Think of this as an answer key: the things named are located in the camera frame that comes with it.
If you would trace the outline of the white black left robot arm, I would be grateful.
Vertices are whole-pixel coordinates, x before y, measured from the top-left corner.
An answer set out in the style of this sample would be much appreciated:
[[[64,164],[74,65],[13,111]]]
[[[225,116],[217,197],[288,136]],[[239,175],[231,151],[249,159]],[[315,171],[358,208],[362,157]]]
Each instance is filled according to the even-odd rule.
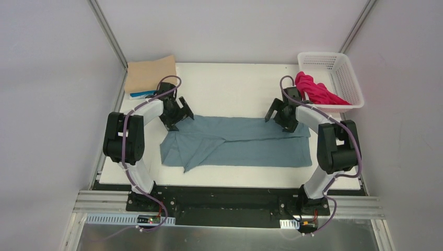
[[[159,197],[151,192],[155,181],[143,161],[145,126],[159,118],[168,131],[178,131],[178,122],[194,118],[184,97],[177,96],[180,85],[180,82],[174,85],[161,80],[153,97],[126,113],[111,112],[107,118],[103,153],[121,167],[128,177],[131,190],[142,194],[139,204],[149,212],[158,208]]]

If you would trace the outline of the white plastic laundry basket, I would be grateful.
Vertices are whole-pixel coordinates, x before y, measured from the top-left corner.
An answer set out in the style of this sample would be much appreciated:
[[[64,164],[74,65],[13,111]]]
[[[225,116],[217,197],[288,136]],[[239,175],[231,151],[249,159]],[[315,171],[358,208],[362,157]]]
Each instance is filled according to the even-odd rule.
[[[323,83],[328,91],[339,96],[349,105],[316,105],[326,113],[345,113],[362,108],[365,104],[349,57],[335,52],[300,52],[297,56],[299,70],[313,77],[315,83]]]

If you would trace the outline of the aluminium frame post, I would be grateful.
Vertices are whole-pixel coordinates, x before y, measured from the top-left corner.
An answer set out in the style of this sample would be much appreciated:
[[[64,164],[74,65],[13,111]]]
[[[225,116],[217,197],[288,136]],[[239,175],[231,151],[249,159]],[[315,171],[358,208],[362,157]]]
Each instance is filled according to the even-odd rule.
[[[376,6],[378,0],[367,0],[354,22],[350,32],[339,49],[339,53],[346,54],[352,46],[353,41],[356,39],[359,31],[362,29],[367,18],[370,16],[373,8]]]
[[[113,49],[114,53],[116,54],[116,57],[120,61],[123,68],[127,71],[128,64],[127,64],[126,57],[124,56],[124,53],[123,53],[115,35],[114,35],[114,32],[112,31],[112,29],[109,25],[109,22],[107,21],[107,19],[105,17],[105,14],[99,4],[99,1],[98,0],[88,0],[87,2],[90,5],[91,10],[94,13],[94,15],[98,21],[98,24],[100,25],[104,35],[108,39],[108,42],[109,42],[111,48]]]

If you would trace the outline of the folded blue white t shirt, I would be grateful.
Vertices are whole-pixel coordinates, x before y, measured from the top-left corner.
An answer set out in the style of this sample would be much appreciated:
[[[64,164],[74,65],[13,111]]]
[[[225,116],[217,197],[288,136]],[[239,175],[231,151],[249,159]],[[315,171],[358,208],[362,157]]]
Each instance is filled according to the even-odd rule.
[[[145,99],[145,98],[151,98],[156,95],[156,90],[148,90],[144,92],[137,92],[137,93],[130,93],[129,99],[130,100],[136,100],[136,99]]]

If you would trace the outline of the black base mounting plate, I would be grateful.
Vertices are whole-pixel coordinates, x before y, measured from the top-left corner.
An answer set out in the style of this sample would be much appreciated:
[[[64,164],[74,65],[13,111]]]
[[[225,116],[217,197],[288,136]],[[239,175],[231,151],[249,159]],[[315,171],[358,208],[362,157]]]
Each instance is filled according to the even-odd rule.
[[[298,202],[298,188],[234,188],[155,185],[151,196],[163,203],[176,225],[278,228],[280,220],[315,213],[328,217],[333,202]]]

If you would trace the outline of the controller circuit board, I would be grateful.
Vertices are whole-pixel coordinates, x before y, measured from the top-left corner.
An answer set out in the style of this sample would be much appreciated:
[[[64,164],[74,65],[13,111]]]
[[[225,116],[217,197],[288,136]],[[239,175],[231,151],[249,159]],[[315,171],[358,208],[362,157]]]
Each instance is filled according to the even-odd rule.
[[[300,229],[304,230],[316,230],[318,228],[316,221],[303,221],[300,223]]]
[[[137,216],[137,224],[139,225],[157,225],[161,222],[161,217],[156,215],[141,214]]]

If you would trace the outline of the grey-blue t shirt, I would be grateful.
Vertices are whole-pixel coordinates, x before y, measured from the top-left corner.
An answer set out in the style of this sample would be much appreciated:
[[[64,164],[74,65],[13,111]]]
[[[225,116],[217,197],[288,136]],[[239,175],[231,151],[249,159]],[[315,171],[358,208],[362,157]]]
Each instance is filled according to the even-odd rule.
[[[260,118],[195,116],[177,123],[160,145],[162,164],[184,172],[205,165],[308,167],[312,164],[309,128],[284,132]]]

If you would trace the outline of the right controller circuit board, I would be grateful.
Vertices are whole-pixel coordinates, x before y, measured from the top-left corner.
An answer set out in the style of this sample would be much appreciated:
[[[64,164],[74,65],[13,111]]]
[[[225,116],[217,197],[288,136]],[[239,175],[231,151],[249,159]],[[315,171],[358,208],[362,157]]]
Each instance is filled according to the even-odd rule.
[[[318,228],[316,221],[303,221],[300,223],[300,229],[304,230],[316,230]]]

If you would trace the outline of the pink red t shirt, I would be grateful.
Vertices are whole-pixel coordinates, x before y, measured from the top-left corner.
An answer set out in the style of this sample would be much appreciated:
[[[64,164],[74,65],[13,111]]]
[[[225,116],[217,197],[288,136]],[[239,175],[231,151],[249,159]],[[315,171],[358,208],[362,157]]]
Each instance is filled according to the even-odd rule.
[[[330,92],[323,83],[315,83],[311,75],[299,72],[295,78],[295,86],[304,100],[318,105],[351,105],[346,100]]]

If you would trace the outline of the folded tan t shirt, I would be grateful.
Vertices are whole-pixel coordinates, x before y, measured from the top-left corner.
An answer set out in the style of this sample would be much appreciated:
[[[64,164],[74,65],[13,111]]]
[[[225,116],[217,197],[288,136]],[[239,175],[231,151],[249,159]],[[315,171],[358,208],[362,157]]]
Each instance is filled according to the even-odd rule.
[[[127,94],[156,90],[161,79],[169,75],[176,75],[173,55],[154,61],[128,62],[124,90]]]

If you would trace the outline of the aluminium front rail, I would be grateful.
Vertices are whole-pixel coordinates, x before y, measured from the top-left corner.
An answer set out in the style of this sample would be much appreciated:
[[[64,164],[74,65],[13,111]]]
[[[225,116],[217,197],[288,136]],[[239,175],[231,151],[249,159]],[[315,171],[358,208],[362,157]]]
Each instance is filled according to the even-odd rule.
[[[74,204],[74,213],[125,213],[129,197],[128,191],[81,190]],[[377,219],[386,218],[381,202],[377,197],[333,196],[337,202],[337,219]]]

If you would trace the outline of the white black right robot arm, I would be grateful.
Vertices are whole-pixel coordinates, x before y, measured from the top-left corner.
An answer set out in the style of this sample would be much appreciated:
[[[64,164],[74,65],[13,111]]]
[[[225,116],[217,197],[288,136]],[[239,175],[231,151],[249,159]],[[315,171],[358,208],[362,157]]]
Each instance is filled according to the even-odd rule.
[[[297,209],[310,214],[326,198],[327,192],[338,177],[361,163],[356,124],[337,121],[301,99],[296,87],[282,90],[282,99],[274,99],[265,116],[265,121],[274,121],[285,132],[294,132],[303,124],[317,134],[318,167],[311,178],[300,187]]]

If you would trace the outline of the left controller circuit board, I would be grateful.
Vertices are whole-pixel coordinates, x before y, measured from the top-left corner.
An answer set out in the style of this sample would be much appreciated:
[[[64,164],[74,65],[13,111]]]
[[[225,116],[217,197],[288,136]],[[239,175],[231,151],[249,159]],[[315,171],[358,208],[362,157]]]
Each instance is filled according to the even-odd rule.
[[[161,217],[156,215],[141,214],[137,216],[137,224],[139,225],[157,225],[161,222]]]

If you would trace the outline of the left aluminium frame post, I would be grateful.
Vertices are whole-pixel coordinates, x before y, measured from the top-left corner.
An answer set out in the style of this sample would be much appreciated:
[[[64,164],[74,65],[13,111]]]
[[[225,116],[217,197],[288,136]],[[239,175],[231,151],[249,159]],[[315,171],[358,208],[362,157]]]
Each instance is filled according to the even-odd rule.
[[[98,0],[88,0],[87,2],[90,5],[91,10],[94,13],[94,15],[98,21],[98,24],[100,25],[104,35],[108,39],[108,42],[109,42],[111,48],[113,49],[114,53],[116,54],[116,57],[120,61],[123,68],[127,71],[128,64],[127,64],[126,57],[124,56],[124,53],[123,53],[115,35],[114,35],[114,32],[112,31],[112,29],[109,25],[109,22],[107,21],[107,19],[105,17],[105,14],[99,4],[99,1]]]

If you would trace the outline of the right aluminium frame post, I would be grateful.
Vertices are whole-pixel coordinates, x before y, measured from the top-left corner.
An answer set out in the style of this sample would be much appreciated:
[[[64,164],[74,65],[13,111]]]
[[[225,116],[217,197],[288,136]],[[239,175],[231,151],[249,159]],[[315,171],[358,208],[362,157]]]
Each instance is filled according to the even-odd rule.
[[[378,0],[367,0],[354,22],[350,32],[339,49],[339,53],[346,54],[352,46],[353,41],[356,39],[359,31],[362,29],[367,18],[370,16],[373,8],[376,6]]]

